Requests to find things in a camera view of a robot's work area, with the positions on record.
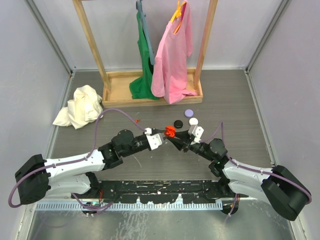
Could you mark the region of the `orange earbud case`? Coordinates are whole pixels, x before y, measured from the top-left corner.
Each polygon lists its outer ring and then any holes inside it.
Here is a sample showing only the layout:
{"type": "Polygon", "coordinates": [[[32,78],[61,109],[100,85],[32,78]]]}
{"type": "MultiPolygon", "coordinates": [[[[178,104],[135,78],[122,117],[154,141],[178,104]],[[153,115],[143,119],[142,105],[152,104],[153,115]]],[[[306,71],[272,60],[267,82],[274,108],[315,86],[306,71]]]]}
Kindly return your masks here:
{"type": "Polygon", "coordinates": [[[166,126],[164,135],[167,138],[174,138],[176,136],[176,128],[174,126],[166,126]]]}

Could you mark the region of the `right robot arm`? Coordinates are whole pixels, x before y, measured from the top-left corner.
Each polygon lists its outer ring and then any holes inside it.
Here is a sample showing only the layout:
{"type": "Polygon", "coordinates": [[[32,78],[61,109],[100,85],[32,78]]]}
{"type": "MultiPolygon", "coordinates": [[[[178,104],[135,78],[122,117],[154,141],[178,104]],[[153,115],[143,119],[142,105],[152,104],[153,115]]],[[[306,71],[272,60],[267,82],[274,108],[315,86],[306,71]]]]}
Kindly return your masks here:
{"type": "Polygon", "coordinates": [[[210,171],[220,178],[219,191],[225,197],[238,194],[256,198],[289,221],[295,221],[312,201],[310,191],[286,167],[261,168],[239,162],[229,156],[220,138],[206,143],[182,131],[167,139],[178,150],[192,151],[208,160],[210,171]]]}

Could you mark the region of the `white earbud case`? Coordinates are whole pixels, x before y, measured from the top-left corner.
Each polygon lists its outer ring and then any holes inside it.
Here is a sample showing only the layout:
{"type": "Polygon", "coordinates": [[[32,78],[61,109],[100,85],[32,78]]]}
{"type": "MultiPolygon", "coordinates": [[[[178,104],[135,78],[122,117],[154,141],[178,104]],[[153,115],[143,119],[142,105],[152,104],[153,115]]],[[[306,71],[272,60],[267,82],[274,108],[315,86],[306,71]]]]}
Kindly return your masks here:
{"type": "Polygon", "coordinates": [[[199,124],[199,120],[197,118],[195,118],[195,117],[192,117],[192,118],[189,119],[188,123],[189,123],[190,126],[198,125],[199,124]]]}

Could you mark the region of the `black earbud case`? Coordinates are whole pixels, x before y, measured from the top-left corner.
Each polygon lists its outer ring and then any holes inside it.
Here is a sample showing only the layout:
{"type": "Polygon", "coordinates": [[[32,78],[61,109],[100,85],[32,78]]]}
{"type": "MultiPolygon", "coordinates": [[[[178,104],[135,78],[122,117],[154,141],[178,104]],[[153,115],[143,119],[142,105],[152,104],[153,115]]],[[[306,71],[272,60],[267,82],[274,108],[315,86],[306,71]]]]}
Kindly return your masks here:
{"type": "Polygon", "coordinates": [[[176,129],[181,129],[183,127],[183,122],[179,119],[175,120],[174,123],[173,123],[173,126],[176,128],[176,129]]]}

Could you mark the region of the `purple earbud case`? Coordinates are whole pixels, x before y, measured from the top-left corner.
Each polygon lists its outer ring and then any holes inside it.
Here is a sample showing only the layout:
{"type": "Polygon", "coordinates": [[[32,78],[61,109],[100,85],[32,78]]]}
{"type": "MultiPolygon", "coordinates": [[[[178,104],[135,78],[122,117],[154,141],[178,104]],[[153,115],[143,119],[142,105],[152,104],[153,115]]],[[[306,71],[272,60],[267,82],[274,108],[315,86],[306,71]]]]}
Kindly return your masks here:
{"type": "Polygon", "coordinates": [[[194,111],[192,109],[186,109],[184,111],[184,116],[186,118],[192,118],[194,116],[194,111]]]}

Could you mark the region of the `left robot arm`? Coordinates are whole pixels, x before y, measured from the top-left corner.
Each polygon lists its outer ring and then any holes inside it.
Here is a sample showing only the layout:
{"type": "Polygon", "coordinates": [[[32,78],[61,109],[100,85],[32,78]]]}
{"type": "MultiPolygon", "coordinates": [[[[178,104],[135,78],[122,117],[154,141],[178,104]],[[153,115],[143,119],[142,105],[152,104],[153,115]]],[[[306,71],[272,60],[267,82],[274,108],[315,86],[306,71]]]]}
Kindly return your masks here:
{"type": "Polygon", "coordinates": [[[68,177],[112,169],[121,165],[125,157],[155,150],[165,138],[164,130],[156,128],[146,128],[139,136],[124,129],[109,143],[89,153],[56,159],[33,155],[15,173],[20,204],[28,205],[43,199],[52,192],[55,183],[68,177]]]}

